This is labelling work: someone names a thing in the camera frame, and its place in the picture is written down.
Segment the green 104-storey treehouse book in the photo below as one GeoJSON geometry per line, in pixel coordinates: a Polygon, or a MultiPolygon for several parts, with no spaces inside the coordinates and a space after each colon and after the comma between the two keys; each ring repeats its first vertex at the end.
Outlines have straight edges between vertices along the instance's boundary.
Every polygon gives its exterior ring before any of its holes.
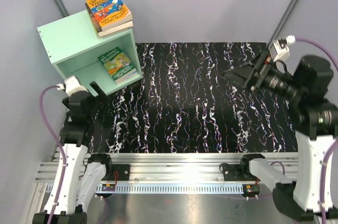
{"type": "Polygon", "coordinates": [[[119,47],[100,55],[98,60],[116,83],[137,72],[129,57],[119,47]]]}

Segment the lime green paperback book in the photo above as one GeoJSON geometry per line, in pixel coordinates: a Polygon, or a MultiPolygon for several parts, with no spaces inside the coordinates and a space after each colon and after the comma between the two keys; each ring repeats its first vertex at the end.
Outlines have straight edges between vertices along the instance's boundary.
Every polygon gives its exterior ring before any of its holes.
{"type": "Polygon", "coordinates": [[[133,27],[133,25],[119,26],[119,27],[115,27],[115,28],[112,28],[112,29],[109,29],[109,30],[106,30],[106,31],[100,31],[100,32],[98,32],[98,36],[102,37],[102,36],[110,35],[110,34],[113,34],[113,33],[117,33],[119,31],[126,30],[130,27],[133,27]]]}

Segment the blue cartoon cover book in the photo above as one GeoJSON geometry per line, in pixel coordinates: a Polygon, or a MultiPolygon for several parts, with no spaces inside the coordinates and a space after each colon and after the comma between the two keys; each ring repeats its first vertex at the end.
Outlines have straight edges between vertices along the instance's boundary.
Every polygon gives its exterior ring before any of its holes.
{"type": "Polygon", "coordinates": [[[133,20],[131,11],[122,0],[86,0],[85,6],[101,26],[133,20]]]}

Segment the dark tale two cities book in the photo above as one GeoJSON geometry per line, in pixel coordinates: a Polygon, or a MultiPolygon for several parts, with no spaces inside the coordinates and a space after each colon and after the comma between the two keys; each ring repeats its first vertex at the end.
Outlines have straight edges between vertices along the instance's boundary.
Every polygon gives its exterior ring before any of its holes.
{"type": "Polygon", "coordinates": [[[111,23],[111,24],[108,24],[107,26],[101,26],[93,15],[89,15],[89,17],[91,19],[91,22],[97,34],[100,31],[106,31],[106,30],[109,30],[115,27],[133,25],[133,21],[127,21],[124,23],[111,23]]]}

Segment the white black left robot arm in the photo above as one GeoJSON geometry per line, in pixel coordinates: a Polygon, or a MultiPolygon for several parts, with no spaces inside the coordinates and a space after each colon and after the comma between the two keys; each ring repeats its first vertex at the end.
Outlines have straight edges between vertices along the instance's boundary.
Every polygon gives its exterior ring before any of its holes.
{"type": "Polygon", "coordinates": [[[33,223],[86,223],[87,210],[96,187],[101,180],[109,180],[114,173],[108,154],[92,154],[85,172],[80,174],[89,143],[94,133],[94,115],[100,103],[107,99],[96,82],[90,86],[97,92],[93,96],[79,79],[70,76],[64,83],[54,85],[67,94],[62,103],[68,112],[59,135],[47,121],[43,98],[49,87],[39,98],[39,109],[45,126],[54,137],[60,150],[58,169],[49,199],[41,213],[36,213],[33,223]]]}

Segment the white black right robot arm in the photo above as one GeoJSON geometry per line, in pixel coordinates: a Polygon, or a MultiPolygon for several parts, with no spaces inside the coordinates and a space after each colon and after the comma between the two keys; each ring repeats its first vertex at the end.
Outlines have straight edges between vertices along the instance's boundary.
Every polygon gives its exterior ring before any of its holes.
{"type": "Polygon", "coordinates": [[[279,60],[264,52],[238,68],[224,71],[221,78],[242,88],[268,90],[289,103],[298,149],[297,177],[292,180],[274,169],[262,154],[246,154],[239,174],[257,178],[272,192],[277,210],[296,221],[322,223],[337,218],[331,196],[332,152],[337,145],[337,106],[326,97],[334,72],[325,58],[305,55],[294,74],[278,70],[279,60]]]}

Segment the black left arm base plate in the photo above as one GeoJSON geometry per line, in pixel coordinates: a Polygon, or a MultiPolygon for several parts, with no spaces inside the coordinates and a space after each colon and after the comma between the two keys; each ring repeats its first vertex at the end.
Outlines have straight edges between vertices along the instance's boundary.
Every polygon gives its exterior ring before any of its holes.
{"type": "Polygon", "coordinates": [[[104,178],[104,181],[129,181],[130,165],[129,164],[113,164],[108,169],[108,176],[104,178]]]}

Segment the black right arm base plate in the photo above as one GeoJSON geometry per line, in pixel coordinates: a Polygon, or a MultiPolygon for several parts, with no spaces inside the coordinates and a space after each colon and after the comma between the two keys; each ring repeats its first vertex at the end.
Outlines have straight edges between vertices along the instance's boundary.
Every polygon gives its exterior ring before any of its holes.
{"type": "Polygon", "coordinates": [[[224,181],[251,181],[257,182],[258,178],[250,173],[249,165],[222,163],[219,166],[224,181]]]}

